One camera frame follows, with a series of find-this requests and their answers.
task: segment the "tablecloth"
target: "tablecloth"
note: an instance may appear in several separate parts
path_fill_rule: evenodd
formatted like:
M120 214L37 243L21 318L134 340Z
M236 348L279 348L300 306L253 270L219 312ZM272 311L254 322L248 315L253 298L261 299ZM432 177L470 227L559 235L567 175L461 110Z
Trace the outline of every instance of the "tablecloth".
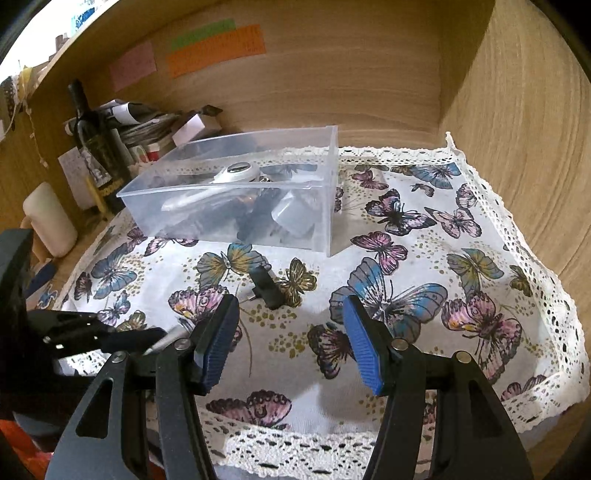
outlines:
M362 384L342 300L424 352L466 350L519 432L589 392L573 300L447 136L436 150L341 148L332 256L287 248L147 238L121 212L80 260L63 310L121 329L192 328L224 293L241 319L219 385L197 397L212 460L260 476L361 478L385 399ZM270 311L248 270L270 268L287 304ZM69 359L95 374L100 352ZM426 395L418 470L436 418ZM157 412L152 409L151 422Z

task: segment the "paper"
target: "paper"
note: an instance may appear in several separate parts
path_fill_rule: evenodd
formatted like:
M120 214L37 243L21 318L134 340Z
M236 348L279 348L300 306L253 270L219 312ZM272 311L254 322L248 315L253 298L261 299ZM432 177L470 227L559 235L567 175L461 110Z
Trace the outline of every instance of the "paper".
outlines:
M109 70L111 71L113 89L116 92L133 85L150 73L154 73L156 61L154 60L152 42L148 40L128 50L109 65Z
M206 38L213 37L214 35L219 35L220 33L232 30L236 30L234 19L227 18L225 20L220 20L219 22L210 23L204 27L196 28L195 30L191 30L190 32L178 36L171 42L170 47L172 51L179 50L191 43L202 41Z
M76 147L58 157L66 180L72 191L72 195L81 210L89 209L96 205L92 195L86 188L85 177L89 175L84 159Z
M172 78L215 63L266 53L260 25L249 25L221 33L181 48L167 57Z

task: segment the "blue butterfly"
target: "blue butterfly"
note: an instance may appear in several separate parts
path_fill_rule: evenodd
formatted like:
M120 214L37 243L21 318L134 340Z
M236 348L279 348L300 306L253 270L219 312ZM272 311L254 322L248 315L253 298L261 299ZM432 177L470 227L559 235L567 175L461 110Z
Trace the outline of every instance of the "blue butterfly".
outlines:
M45 310L48 308L49 304L57 298L57 290L52 290L52 286L53 285L50 283L46 287L46 289L41 294L41 297L39 297L39 301L37 302L35 308Z
M119 317L125 315L130 307L131 303L127 299L127 292L124 290L117 297L117 300L115 300L113 307L100 310L96 316L101 322L114 326L117 320L119 320Z
M417 341L421 325L430 322L447 300L447 290L437 283L425 283L394 297L388 295L379 264L365 257L351 272L347 285L335 290L330 297L330 319L343 323L343 301L357 295L368 315L384 322L393 337L409 343Z
M138 276L131 270L120 270L119 264L128 253L127 243L115 248L107 258L99 260L92 268L90 275L100 278L99 288L96 290L96 300L104 299L112 291L118 291L133 282Z
M460 170L455 163L448 163L446 165L426 165L422 167L397 166L393 167L392 171L416 177L419 180L430 183L438 189L446 190L451 190L453 188L449 179L461 175Z

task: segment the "orange sticky note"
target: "orange sticky note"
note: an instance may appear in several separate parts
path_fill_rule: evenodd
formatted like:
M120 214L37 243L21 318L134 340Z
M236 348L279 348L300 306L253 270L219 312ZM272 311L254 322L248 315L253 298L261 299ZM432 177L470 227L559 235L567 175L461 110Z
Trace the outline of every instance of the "orange sticky note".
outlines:
M166 57L166 61L171 77L176 78L215 63L266 52L261 26L249 25L181 48Z

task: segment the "yellow butterfly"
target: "yellow butterfly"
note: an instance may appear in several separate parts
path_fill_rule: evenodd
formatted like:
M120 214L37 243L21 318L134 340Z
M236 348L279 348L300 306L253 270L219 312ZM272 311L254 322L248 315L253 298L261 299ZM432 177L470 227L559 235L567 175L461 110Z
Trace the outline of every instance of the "yellow butterfly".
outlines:
M146 328L146 314L141 310L136 310L129 316L129 319L117 325L118 332L127 332L129 330L144 330Z
M521 267L517 265L509 265L509 268L515 272L515 276L511 279L509 285L511 288L516 290L521 290L523 295L526 297L531 297L531 287L530 282L527 281L527 277L523 273Z
M299 258L291 261L285 270L287 280L280 280L277 286L285 295L285 304L292 308L301 305L301 294L316 289L316 277L306 270Z

